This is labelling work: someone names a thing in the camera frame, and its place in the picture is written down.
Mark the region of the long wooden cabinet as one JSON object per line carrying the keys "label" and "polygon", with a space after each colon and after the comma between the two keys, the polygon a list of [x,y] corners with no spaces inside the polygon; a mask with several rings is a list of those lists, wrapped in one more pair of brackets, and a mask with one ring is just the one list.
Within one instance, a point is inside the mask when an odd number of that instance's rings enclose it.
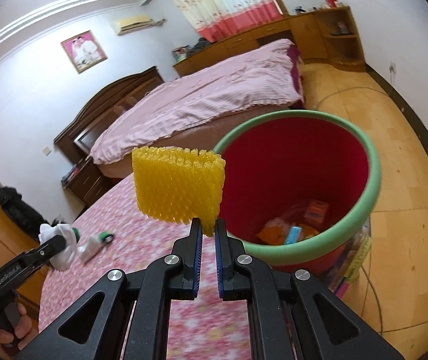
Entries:
{"label": "long wooden cabinet", "polygon": [[283,38],[294,43],[300,51],[303,62],[329,61],[319,24],[313,13],[305,13],[286,16],[228,37],[224,41],[218,41],[176,63],[173,67],[180,77],[184,77]]}

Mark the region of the black clothing on door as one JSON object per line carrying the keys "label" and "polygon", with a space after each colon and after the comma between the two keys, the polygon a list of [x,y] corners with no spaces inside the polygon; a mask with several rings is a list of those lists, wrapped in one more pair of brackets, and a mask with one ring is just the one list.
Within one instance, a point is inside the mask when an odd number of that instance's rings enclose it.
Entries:
{"label": "black clothing on door", "polygon": [[47,220],[26,203],[15,188],[0,186],[0,206],[24,233],[32,239],[38,240],[40,226],[47,224]]}

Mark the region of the green white bottle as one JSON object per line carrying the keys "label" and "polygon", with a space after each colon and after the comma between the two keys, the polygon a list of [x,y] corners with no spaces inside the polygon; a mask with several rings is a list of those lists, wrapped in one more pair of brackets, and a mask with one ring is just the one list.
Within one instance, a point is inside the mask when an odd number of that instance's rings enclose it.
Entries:
{"label": "green white bottle", "polygon": [[110,244],[114,238],[115,235],[110,232],[102,232],[97,236],[90,236],[85,244],[78,247],[80,261],[86,264],[89,260],[94,258],[100,250]]}

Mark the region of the orange box in bin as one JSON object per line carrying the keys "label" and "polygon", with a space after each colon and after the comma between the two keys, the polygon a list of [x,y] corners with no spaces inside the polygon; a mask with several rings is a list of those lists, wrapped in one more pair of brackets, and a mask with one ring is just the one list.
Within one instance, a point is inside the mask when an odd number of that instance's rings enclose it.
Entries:
{"label": "orange box in bin", "polygon": [[305,222],[312,227],[319,228],[325,220],[328,207],[329,205],[326,202],[318,200],[311,201],[304,214]]}

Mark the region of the white red floral curtain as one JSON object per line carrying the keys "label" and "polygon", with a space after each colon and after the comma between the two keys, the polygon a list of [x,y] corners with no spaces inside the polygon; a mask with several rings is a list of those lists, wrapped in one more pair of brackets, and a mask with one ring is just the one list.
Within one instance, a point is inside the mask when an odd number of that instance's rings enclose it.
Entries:
{"label": "white red floral curtain", "polygon": [[221,41],[282,18],[275,0],[173,0],[196,32]]}

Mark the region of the pink floral tablecloth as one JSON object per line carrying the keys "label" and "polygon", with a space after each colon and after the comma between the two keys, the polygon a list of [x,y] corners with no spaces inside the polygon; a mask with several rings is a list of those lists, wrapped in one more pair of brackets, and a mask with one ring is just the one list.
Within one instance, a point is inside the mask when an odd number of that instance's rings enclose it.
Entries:
{"label": "pink floral tablecloth", "polygon": [[[39,328],[46,329],[75,300],[111,269],[137,272],[169,254],[175,240],[187,236],[182,223],[165,223],[138,210],[133,177],[128,176],[99,198],[73,223],[84,245],[101,232],[113,242],[87,263],[75,259],[68,271],[51,270],[40,298]],[[246,303],[222,301],[218,294],[215,242],[202,242],[202,269],[194,301],[173,301],[169,320],[168,359],[249,359]]]}

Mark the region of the pink striped bed quilt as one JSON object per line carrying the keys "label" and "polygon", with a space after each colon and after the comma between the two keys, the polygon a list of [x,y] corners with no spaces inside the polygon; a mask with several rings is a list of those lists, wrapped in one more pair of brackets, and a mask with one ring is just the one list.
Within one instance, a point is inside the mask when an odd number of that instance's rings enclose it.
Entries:
{"label": "pink striped bed quilt", "polygon": [[299,50],[280,39],[153,89],[96,139],[97,165],[140,146],[210,149],[245,119],[303,106]]}

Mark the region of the dark wooden nightstand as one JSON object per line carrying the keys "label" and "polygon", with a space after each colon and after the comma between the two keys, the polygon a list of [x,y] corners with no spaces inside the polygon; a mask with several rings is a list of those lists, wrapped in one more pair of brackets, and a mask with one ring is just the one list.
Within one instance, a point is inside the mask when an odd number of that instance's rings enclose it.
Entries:
{"label": "dark wooden nightstand", "polygon": [[63,177],[62,186],[90,207],[114,186],[114,182],[102,174],[92,158],[85,158]]}

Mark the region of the dark wooden headboard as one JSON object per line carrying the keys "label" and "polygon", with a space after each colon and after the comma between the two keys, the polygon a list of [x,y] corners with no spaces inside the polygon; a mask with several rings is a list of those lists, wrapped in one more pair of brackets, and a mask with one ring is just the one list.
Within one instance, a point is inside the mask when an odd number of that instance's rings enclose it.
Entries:
{"label": "dark wooden headboard", "polygon": [[107,85],[57,135],[54,145],[72,163],[80,162],[89,155],[100,134],[162,83],[163,78],[153,66]]}

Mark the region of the red bin green rim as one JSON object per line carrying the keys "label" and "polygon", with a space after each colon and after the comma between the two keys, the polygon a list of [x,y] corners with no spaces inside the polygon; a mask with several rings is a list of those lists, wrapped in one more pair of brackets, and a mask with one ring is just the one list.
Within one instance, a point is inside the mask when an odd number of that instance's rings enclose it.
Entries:
{"label": "red bin green rim", "polygon": [[[276,111],[237,126],[215,146],[225,160],[219,217],[246,252],[284,272],[326,272],[376,205],[382,171],[373,142],[320,111]],[[328,203],[320,234],[295,244],[257,238],[270,220],[300,223],[311,201]]]}

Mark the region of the framed wedding photo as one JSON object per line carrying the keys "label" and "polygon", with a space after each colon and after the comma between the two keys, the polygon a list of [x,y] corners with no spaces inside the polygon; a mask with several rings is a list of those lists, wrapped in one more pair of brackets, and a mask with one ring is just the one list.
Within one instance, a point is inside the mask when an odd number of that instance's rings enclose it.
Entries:
{"label": "framed wedding photo", "polygon": [[90,31],[79,33],[62,41],[61,46],[78,73],[107,59],[102,47]]}

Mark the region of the wooden corner shelf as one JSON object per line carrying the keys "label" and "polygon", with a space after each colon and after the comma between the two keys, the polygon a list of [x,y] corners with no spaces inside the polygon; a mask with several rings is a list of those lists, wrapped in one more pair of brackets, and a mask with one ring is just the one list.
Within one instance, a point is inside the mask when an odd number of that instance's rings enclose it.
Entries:
{"label": "wooden corner shelf", "polygon": [[314,13],[330,64],[342,71],[365,72],[366,63],[351,8],[321,9]]}

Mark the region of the wall air conditioner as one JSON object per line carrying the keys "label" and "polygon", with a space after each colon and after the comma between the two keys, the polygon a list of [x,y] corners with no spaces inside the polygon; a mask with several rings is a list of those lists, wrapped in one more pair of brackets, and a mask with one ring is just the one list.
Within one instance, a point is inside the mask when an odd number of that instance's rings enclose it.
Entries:
{"label": "wall air conditioner", "polygon": [[162,26],[166,21],[166,19],[154,20],[150,16],[139,15],[117,19],[113,22],[112,27],[118,36],[122,36],[138,30]]}

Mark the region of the yellow foam fruit net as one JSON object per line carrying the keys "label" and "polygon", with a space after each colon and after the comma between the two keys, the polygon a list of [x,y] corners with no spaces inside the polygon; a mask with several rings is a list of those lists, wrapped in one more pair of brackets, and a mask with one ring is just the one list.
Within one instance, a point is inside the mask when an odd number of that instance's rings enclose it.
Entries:
{"label": "yellow foam fruit net", "polygon": [[214,236],[225,181],[226,162],[220,154],[143,146],[131,155],[139,211],[169,223],[198,218],[202,233]]}

